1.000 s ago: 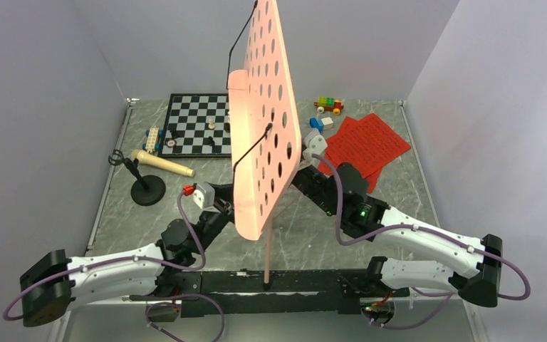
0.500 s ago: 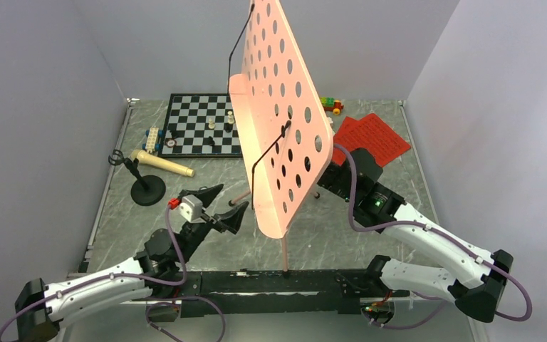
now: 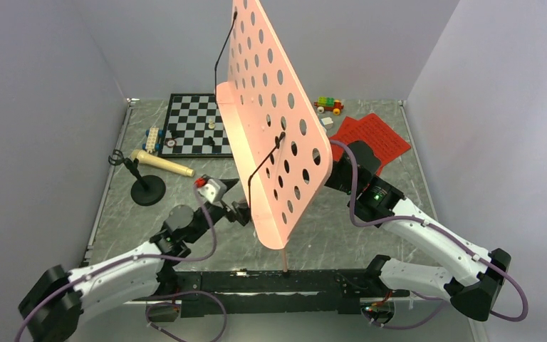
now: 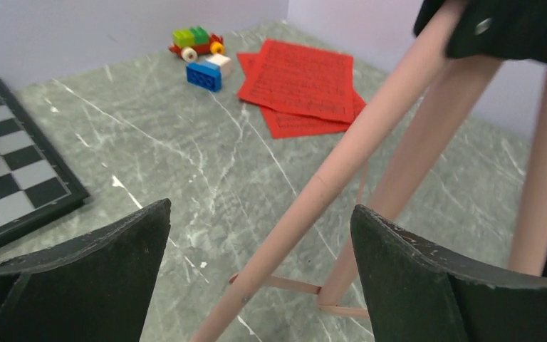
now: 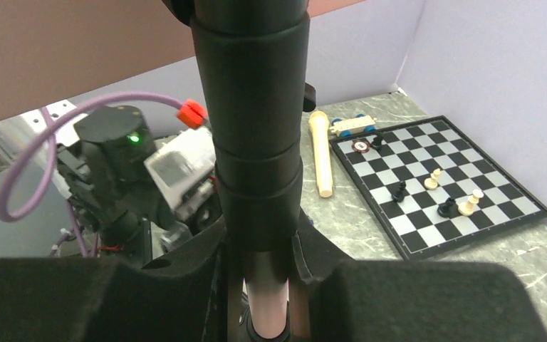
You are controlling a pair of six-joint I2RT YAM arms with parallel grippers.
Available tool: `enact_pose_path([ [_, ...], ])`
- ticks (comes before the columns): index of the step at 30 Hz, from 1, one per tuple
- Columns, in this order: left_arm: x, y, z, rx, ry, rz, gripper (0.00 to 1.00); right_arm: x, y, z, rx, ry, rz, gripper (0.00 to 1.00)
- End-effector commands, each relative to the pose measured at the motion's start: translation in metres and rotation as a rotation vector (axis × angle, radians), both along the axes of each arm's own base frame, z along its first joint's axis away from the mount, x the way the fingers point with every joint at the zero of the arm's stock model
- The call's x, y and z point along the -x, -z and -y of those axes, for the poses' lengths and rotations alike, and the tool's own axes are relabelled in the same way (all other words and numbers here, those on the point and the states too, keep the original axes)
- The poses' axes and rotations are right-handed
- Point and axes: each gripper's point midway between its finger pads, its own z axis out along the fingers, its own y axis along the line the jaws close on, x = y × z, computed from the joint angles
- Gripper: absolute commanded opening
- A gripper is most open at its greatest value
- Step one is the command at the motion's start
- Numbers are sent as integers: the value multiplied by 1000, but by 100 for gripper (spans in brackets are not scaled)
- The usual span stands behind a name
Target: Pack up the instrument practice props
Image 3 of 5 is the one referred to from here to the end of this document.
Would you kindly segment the gold microphone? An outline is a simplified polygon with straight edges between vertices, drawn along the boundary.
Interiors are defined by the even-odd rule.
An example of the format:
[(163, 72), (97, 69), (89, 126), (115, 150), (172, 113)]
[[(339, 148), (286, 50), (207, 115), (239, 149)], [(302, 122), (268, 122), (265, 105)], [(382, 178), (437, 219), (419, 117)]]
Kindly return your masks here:
[(181, 176), (194, 177), (195, 175), (195, 171), (190, 167), (186, 167), (176, 162), (171, 162), (161, 157), (151, 155), (144, 150), (133, 150), (130, 154), (130, 158), (132, 160), (137, 160), (140, 164), (148, 165), (150, 167), (156, 167), (161, 170), (173, 172)]

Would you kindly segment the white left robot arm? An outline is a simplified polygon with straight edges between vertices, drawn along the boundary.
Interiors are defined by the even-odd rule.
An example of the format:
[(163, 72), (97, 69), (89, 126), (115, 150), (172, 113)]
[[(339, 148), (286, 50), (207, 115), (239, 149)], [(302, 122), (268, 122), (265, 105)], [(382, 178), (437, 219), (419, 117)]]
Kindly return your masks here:
[(202, 176), (192, 190), (198, 208), (174, 207), (158, 233), (128, 252), (99, 264), (66, 271), (61, 265), (45, 270), (18, 305), (23, 319), (14, 339), (28, 331), (34, 341), (65, 341), (79, 323), (135, 299), (167, 299), (177, 288), (174, 267), (192, 257), (190, 244), (231, 214), (223, 196), (238, 179)]

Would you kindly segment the red sheet music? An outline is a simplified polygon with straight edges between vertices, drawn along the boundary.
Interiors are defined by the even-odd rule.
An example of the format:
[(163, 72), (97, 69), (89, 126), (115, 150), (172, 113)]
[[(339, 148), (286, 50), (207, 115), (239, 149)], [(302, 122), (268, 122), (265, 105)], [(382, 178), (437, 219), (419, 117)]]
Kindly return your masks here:
[(384, 166), (411, 149), (411, 145), (375, 113), (360, 119), (346, 118), (337, 134), (345, 143), (362, 140), (368, 144), (381, 162), (377, 175)]
[[(359, 125), (359, 120), (346, 117), (339, 125), (337, 132), (334, 133), (330, 139), (338, 141), (344, 145), (349, 145), (355, 141), (362, 140), (360, 133), (356, 130)], [(332, 144), (332, 156), (334, 161), (339, 161), (344, 153), (344, 149)]]

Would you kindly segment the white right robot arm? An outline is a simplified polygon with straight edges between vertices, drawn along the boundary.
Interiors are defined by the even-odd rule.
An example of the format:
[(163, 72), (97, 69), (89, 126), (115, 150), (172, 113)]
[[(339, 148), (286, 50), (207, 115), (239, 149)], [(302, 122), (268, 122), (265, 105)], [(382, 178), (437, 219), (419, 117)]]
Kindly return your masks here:
[[(390, 290), (407, 290), (450, 303), (454, 309), (475, 321), (490, 316), (521, 321), (528, 313), (523, 289), (508, 274), (511, 255), (501, 248), (485, 249), (455, 234), (424, 213), (403, 192), (373, 175), (360, 189), (355, 153), (348, 145), (331, 140), (343, 150), (343, 161), (350, 172), (342, 180), (350, 182), (349, 218), (356, 227), (377, 227), (406, 239), (437, 263), (437, 267), (410, 264), (390, 256), (376, 256), (365, 275), (366, 290), (382, 296)], [(522, 311), (507, 316), (494, 310), (505, 283), (510, 283), (522, 300)]]

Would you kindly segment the black microphone stand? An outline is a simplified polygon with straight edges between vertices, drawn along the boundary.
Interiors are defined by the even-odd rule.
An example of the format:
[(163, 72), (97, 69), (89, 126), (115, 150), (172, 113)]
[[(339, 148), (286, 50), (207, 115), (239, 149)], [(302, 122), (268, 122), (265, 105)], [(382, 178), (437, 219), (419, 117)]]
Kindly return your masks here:
[(127, 170), (135, 177), (135, 182), (130, 189), (130, 196), (137, 205), (148, 207), (158, 203), (166, 193), (165, 182), (157, 175), (142, 176), (138, 170), (139, 160), (129, 158), (123, 155), (123, 152), (114, 149), (108, 157), (108, 162), (112, 166), (124, 165)]

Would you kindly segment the pink music stand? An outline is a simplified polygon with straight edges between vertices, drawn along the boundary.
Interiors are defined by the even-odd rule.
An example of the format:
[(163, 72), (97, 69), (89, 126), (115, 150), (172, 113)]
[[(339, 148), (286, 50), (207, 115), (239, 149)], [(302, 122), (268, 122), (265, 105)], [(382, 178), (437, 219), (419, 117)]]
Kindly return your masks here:
[(215, 96), (260, 244), (280, 269), (305, 213), (331, 175), (331, 145), (260, 1), (231, 1)]

